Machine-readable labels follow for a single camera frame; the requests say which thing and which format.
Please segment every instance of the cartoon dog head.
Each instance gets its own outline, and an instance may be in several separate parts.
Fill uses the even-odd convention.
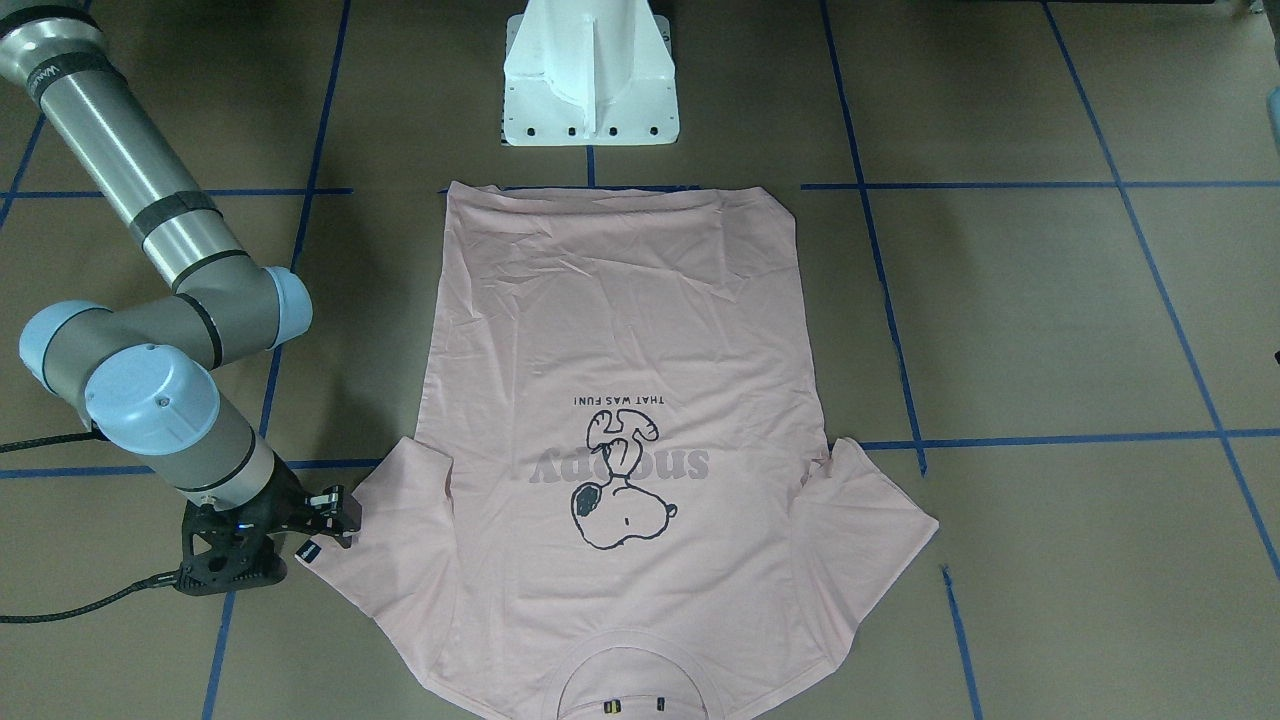
[[[591,547],[613,550],[631,538],[660,536],[676,506],[622,478],[607,484],[582,483],[573,491],[573,521]]]

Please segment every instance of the light blue joint cap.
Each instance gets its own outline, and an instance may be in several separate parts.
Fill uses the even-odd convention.
[[[84,386],[99,429],[136,455],[172,455],[214,427],[221,398],[209,370],[168,345],[134,345],[108,357]]]
[[[298,275],[287,268],[268,268],[266,272],[275,281],[275,296],[280,301],[280,329],[275,333],[274,348],[311,327],[311,296]]]
[[[63,329],[68,320],[86,310],[108,309],[86,300],[55,302],[27,320],[27,327],[18,337],[18,356],[22,357],[22,364],[31,370],[32,375],[36,375],[40,384],[45,386],[49,392],[54,392],[54,388],[49,387],[49,380],[45,379],[45,354],[49,352],[49,343],[54,342],[54,336]]]
[[[1276,150],[1280,151],[1280,87],[1271,91],[1267,97],[1267,110],[1271,113],[1271,135],[1276,138]]]

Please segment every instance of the robotic arm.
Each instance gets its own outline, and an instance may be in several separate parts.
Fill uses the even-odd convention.
[[[311,324],[285,268],[248,256],[165,142],[72,0],[0,0],[0,76],[23,86],[101,188],[173,295],[113,311],[65,301],[22,333],[40,383],[187,497],[175,587],[211,594],[278,583],[270,533],[360,529],[340,486],[308,495],[214,384],[210,370]],[[193,539],[210,548],[197,553]]]

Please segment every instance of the cartoon dog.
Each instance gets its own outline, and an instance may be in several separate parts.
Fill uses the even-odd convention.
[[[582,483],[573,491],[573,523],[591,547],[613,550],[631,538],[660,536],[676,506],[631,484],[645,442],[658,439],[658,425],[639,410],[600,410],[586,425],[586,447],[599,452],[609,482]]]

